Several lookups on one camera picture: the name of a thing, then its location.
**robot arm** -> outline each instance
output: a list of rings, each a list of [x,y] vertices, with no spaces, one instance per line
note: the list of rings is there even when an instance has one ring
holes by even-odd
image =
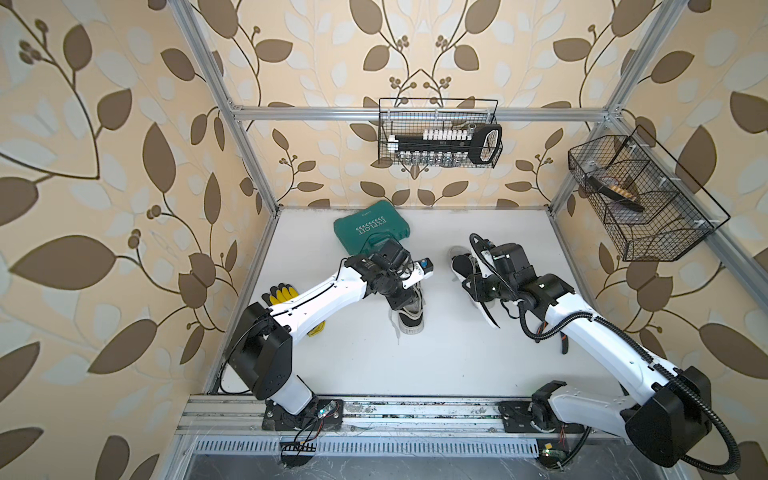
[[[564,333],[605,367],[627,393],[602,396],[565,382],[550,382],[532,396],[533,422],[539,429],[553,428],[555,420],[582,424],[629,439],[664,467],[683,459],[721,475],[738,469],[738,446],[710,408],[710,380],[702,372],[695,367],[683,371],[649,352],[602,318],[557,276],[537,276],[520,245],[495,246],[476,234],[470,236],[470,243],[480,271],[468,276],[462,286],[475,302],[493,298],[515,302],[526,336],[543,340]],[[553,327],[541,334],[531,332],[525,318],[529,310]],[[729,452],[722,465],[686,455],[713,425]]]
[[[314,416],[316,397],[293,373],[293,344],[371,293],[384,295],[393,310],[402,308],[433,269],[428,258],[410,262],[408,251],[388,239],[370,256],[343,260],[327,280],[287,302],[264,308],[254,294],[241,316],[250,328],[233,345],[228,363],[259,400],[272,399],[290,415]]]

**ventilation grille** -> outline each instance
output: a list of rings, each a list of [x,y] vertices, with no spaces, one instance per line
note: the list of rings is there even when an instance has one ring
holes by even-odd
[[[277,455],[290,437],[205,435],[195,453],[202,455]],[[538,457],[535,439],[388,439],[322,437],[311,445],[316,455],[388,457]]]

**green tool case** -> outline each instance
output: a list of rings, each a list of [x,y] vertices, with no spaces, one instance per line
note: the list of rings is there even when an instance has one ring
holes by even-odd
[[[333,231],[349,255],[368,254],[387,238],[398,241],[411,234],[392,204],[381,200],[348,217],[333,222]]]

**floral wallpaper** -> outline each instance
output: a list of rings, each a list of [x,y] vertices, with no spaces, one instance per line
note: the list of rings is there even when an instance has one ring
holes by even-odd
[[[723,229],[768,269],[768,4],[737,3],[691,0],[624,113],[679,158],[690,175],[670,167],[689,187],[699,190],[696,180],[722,203],[733,216]],[[674,263],[620,261],[584,195],[574,192],[558,222],[598,309],[656,354],[706,373],[743,456],[728,478],[768,478],[768,316],[705,243]],[[708,435],[692,455],[722,462],[723,443]]]
[[[164,6],[0,0],[0,478],[159,470],[262,236]]]
[[[252,106],[364,97],[602,107],[654,0],[192,0],[230,95]]]
[[[524,131],[516,131],[526,123]],[[542,207],[568,173],[583,122],[503,122],[495,168],[405,166],[378,157],[376,127],[335,121],[254,121],[254,150],[279,204],[290,207]]]

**black wire basket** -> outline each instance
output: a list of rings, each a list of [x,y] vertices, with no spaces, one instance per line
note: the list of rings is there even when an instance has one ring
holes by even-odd
[[[679,260],[730,220],[722,205],[655,139],[652,144],[674,161],[676,175],[652,160],[645,140],[651,138],[636,128],[632,135],[606,135],[568,151],[568,169],[624,261]],[[697,204],[719,213],[707,214]]]
[[[403,167],[495,167],[503,148],[498,101],[433,101],[379,99],[379,161]]]

